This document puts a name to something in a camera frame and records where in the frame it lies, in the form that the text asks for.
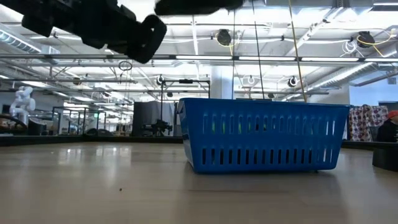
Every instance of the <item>white humanoid robot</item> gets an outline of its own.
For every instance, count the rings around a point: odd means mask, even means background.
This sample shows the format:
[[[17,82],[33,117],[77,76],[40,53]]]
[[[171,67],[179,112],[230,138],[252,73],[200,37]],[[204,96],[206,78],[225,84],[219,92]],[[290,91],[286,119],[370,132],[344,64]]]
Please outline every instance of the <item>white humanoid robot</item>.
[[[10,106],[10,115],[13,118],[18,118],[26,125],[29,122],[29,112],[34,111],[36,108],[36,101],[30,97],[32,91],[32,87],[19,87],[19,90],[15,93],[16,99]]]

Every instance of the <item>blue plastic basket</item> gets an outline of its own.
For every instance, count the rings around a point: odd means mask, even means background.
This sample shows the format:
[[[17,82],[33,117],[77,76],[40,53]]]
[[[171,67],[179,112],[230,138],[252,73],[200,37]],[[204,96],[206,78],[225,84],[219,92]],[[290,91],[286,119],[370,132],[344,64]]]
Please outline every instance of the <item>blue plastic basket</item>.
[[[349,106],[184,98],[178,112],[195,172],[327,170]]]

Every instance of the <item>curtain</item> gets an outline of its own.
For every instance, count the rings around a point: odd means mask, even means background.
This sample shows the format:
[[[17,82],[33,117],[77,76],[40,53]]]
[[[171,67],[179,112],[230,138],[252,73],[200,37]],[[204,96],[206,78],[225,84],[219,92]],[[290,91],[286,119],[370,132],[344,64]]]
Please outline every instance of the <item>curtain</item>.
[[[349,110],[349,134],[352,141],[371,142],[372,127],[378,127],[387,119],[386,106],[354,106]]]

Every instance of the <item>fluorescent light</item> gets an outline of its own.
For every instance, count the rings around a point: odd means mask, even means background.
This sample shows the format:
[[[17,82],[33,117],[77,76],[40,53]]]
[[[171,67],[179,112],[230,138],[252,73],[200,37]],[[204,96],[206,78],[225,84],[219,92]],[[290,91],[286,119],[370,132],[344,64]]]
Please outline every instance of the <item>fluorescent light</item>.
[[[374,3],[373,6],[398,6],[397,2],[380,2]]]
[[[259,60],[259,57],[240,56],[239,60]],[[260,57],[260,60],[265,61],[294,61],[295,57]]]
[[[105,49],[105,52],[109,52],[109,53],[111,53],[111,54],[114,54],[113,51],[110,50],[110,49]]]
[[[76,105],[76,104],[74,104],[74,103],[67,103],[67,102],[64,102],[63,103],[63,106],[64,107],[79,107],[79,108],[88,108],[89,106],[88,105]]]
[[[53,93],[60,95],[60,96],[64,96],[64,97],[69,97],[68,95],[64,94],[64,93],[59,93],[57,91],[54,91]]]
[[[28,84],[31,86],[41,87],[41,88],[49,87],[47,84],[44,84],[42,82],[23,81],[22,83],[25,83],[25,84]]]
[[[359,58],[304,57],[303,62],[357,62]]]
[[[365,62],[398,62],[398,58],[367,58]]]
[[[80,101],[85,101],[85,102],[90,102],[90,101],[94,101],[91,98],[87,98],[87,97],[81,97],[81,96],[74,96],[74,99],[76,100],[80,100]]]
[[[231,60],[232,56],[199,56],[199,55],[178,55],[176,59],[185,60]]]
[[[110,110],[116,110],[119,109],[119,107],[117,106],[105,106],[106,109],[110,109]]]
[[[101,106],[104,106],[104,105],[116,105],[115,103],[94,103],[95,105],[101,105]]]

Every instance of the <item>table surface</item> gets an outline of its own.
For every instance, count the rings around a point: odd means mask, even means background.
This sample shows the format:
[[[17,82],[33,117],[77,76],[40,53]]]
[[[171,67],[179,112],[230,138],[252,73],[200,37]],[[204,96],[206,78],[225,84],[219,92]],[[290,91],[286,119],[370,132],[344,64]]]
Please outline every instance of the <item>table surface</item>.
[[[342,150],[335,170],[198,175],[182,144],[0,147],[0,223],[397,223],[398,174]]]

